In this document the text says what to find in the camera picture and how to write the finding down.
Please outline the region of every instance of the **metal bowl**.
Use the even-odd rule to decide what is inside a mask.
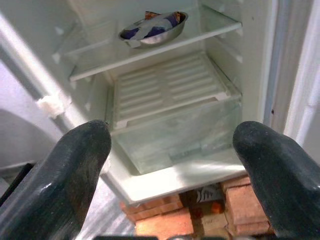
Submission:
[[[146,38],[141,39],[141,40],[131,40],[131,39],[125,39],[125,38],[122,37],[122,33],[124,32],[124,30],[122,30],[119,33],[118,36],[129,47],[135,48],[135,49],[147,49],[147,48],[160,46],[162,44],[165,44],[165,43],[175,39],[183,31],[183,29],[185,27],[186,20],[188,19],[188,14],[186,14],[185,12],[182,12],[182,11],[180,11],[179,13],[181,14],[180,17],[181,17],[182,21],[177,26],[171,28],[168,31],[160,33],[158,35],[146,37]],[[134,25],[138,26],[143,21],[144,21],[144,19],[142,19],[140,21],[137,21],[137,22],[134,23]]]

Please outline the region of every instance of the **refrigerator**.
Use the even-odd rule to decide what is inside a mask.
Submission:
[[[188,18],[175,39],[132,48],[119,32],[145,11]],[[240,122],[303,143],[319,96],[318,13],[316,0],[2,0],[0,53],[63,132],[110,124],[100,176],[137,205],[245,174],[231,145]]]

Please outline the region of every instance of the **white refrigerator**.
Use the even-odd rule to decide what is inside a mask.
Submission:
[[[145,11],[181,11],[188,14],[188,19],[182,33],[172,41],[147,49],[131,48],[118,34],[143,19]],[[136,122],[163,123],[160,111],[172,114],[192,104],[191,112],[200,111],[202,105],[195,105],[200,100],[192,91],[200,91],[202,82],[207,83],[197,78],[206,71],[219,76],[223,82],[219,86],[227,90],[225,95],[214,94],[216,86],[201,85],[206,94],[201,93],[199,99],[215,101],[212,116],[228,111],[224,101],[236,93],[233,100],[237,99],[239,112],[231,115],[233,123],[259,121],[302,144],[319,101],[319,23],[318,0],[1,0],[0,53],[34,101],[63,132],[95,119],[110,124],[114,133],[112,151],[101,177],[120,199],[134,205],[245,173],[230,144],[211,154],[193,154],[191,147],[197,145],[193,142],[187,149],[164,149],[161,154],[169,156],[170,164],[162,169],[144,172],[139,168],[139,157],[156,151],[143,143],[146,139],[157,141],[159,134],[140,123],[141,128],[135,128]],[[178,86],[167,85],[177,91],[190,86],[190,91],[184,91],[188,99],[184,103],[170,105],[179,96],[172,92],[169,96],[174,87],[168,89],[163,80],[167,75],[158,70],[168,63],[170,71],[184,74],[184,79]],[[143,75],[153,69],[157,69],[155,75]],[[140,76],[140,81],[142,75],[146,84],[123,89],[128,76]],[[148,85],[154,79],[160,86],[159,95],[164,95],[157,107],[153,96],[142,97],[152,90]],[[119,99],[126,91],[131,95],[124,98],[130,101],[123,103]],[[214,124],[213,119],[212,126],[210,119],[199,124],[201,114],[191,116],[192,124],[206,126],[213,133],[219,128],[228,133],[234,130],[234,124],[226,127]],[[170,124],[179,125],[181,118]],[[132,135],[136,141],[128,137],[127,142],[121,142],[116,133],[122,127],[132,127],[137,132]],[[144,141],[140,133],[146,136]],[[226,141],[231,142],[229,135]],[[162,148],[164,140],[159,142]],[[137,149],[139,143],[142,155],[131,155],[129,149]],[[163,163],[161,154],[156,159]],[[146,161],[142,167],[153,164]]]

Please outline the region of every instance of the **brick stack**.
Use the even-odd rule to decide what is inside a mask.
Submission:
[[[188,207],[137,221],[136,235],[156,236],[159,240],[194,232]]]
[[[249,177],[240,177],[221,183],[226,197],[227,229],[233,236],[269,233],[268,218],[257,199]]]
[[[175,194],[151,200],[136,207],[126,206],[121,202],[120,207],[127,215],[127,218],[135,223],[138,220],[181,209],[183,208],[183,204],[181,203],[179,195]]]

